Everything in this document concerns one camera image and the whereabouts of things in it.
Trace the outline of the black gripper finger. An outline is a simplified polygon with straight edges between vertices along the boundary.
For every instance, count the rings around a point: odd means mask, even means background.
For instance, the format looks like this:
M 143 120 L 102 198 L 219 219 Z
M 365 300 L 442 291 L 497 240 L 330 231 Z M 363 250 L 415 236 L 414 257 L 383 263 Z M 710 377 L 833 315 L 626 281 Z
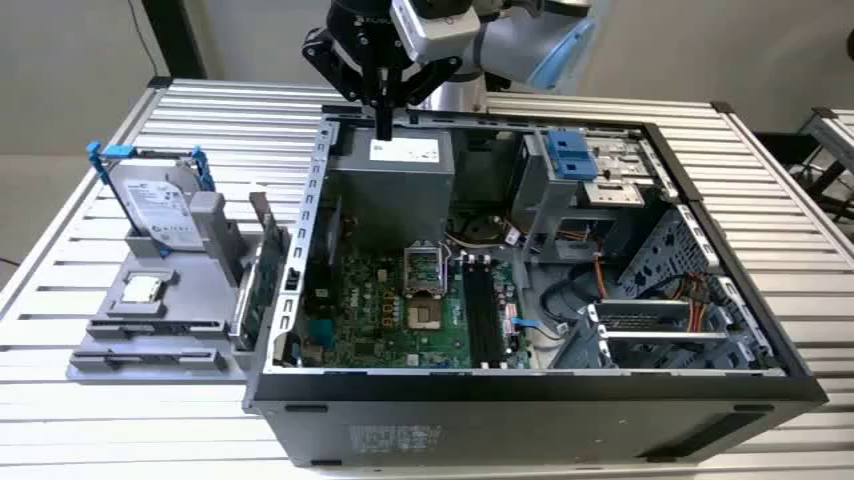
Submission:
M 386 99 L 374 48 L 365 35 L 357 36 L 354 57 L 359 69 L 350 66 L 335 50 L 329 29 L 313 29 L 306 36 L 303 57 L 349 101 L 359 101 L 374 109 L 375 138 L 386 138 Z
M 429 62 L 407 79 L 403 69 L 390 68 L 385 86 L 385 138 L 393 138 L 394 111 L 419 104 L 434 90 L 453 77 L 462 66 L 462 58 L 447 57 Z

